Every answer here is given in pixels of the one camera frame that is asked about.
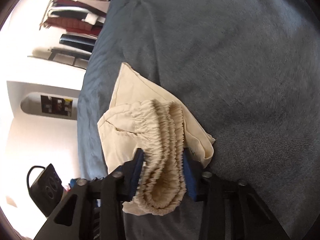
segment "beige fabric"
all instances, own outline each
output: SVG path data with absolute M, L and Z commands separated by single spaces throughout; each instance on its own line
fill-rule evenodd
M 186 191 L 182 151 L 188 145 L 206 166 L 215 141 L 175 96 L 122 63 L 109 110 L 98 122 L 109 173 L 132 160 L 138 147 L 145 151 L 139 187 L 124 212 L 165 215 Z

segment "poster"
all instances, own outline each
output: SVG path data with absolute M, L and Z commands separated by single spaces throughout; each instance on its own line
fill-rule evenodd
M 55 98 L 41 95 L 41 109 L 46 114 L 71 116 L 72 99 Z

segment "gray blanket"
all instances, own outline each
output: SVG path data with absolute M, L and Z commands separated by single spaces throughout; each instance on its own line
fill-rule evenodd
M 78 103 L 82 176 L 107 174 L 97 121 L 121 62 L 179 98 L 292 239 L 320 212 L 320 34 L 304 0 L 112 0 Z M 196 240 L 201 203 L 124 215 L 127 239 Z

